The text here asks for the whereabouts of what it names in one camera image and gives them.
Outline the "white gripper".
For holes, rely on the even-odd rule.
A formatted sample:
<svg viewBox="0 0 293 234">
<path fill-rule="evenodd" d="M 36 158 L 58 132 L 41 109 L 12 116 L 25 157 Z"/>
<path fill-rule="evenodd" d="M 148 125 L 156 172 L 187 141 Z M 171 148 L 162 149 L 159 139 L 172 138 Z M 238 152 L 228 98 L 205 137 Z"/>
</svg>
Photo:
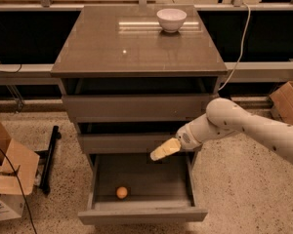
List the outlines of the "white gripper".
<svg viewBox="0 0 293 234">
<path fill-rule="evenodd" d="M 177 130 L 176 138 L 172 137 L 154 149 L 150 153 L 150 159 L 152 161 L 158 161 L 179 152 L 181 149 L 185 151 L 194 151 L 201 146 L 202 142 L 194 137 L 191 130 L 191 123 L 186 123 Z"/>
</svg>

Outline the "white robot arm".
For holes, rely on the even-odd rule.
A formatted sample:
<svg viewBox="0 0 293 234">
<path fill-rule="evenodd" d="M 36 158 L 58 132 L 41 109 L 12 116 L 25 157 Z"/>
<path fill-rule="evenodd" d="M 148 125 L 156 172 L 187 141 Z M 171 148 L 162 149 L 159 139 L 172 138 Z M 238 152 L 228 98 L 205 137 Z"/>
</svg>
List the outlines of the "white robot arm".
<svg viewBox="0 0 293 234">
<path fill-rule="evenodd" d="M 216 98 L 206 113 L 180 127 L 176 136 L 150 153 L 153 161 L 181 150 L 194 150 L 211 139 L 243 133 L 293 165 L 293 125 L 251 114 L 235 102 Z"/>
</svg>

